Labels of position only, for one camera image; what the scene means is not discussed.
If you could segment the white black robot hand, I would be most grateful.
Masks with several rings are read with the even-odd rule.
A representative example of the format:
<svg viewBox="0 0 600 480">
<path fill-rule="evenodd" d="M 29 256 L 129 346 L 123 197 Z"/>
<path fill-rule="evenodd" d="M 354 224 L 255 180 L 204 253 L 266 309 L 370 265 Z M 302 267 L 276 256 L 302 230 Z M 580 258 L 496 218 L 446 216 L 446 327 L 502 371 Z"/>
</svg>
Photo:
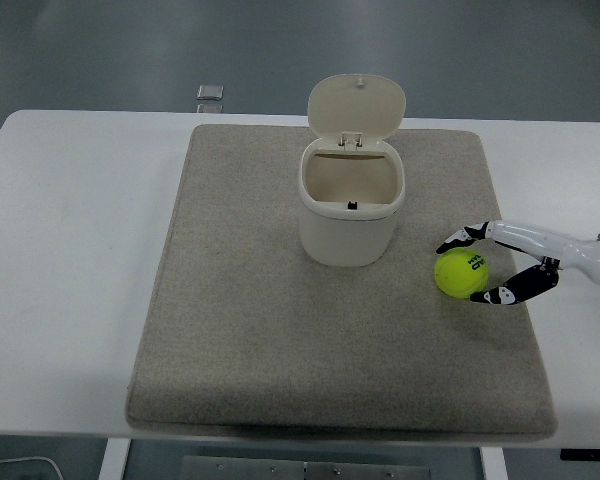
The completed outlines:
<svg viewBox="0 0 600 480">
<path fill-rule="evenodd" d="M 502 285 L 470 295 L 475 303 L 514 305 L 537 297 L 559 282 L 559 271 L 576 269 L 600 285 L 600 240 L 581 241 L 519 222 L 492 220 L 465 226 L 449 236 L 438 254 L 468 247 L 479 240 L 496 243 L 536 258 L 539 263 L 517 273 Z"/>
</svg>

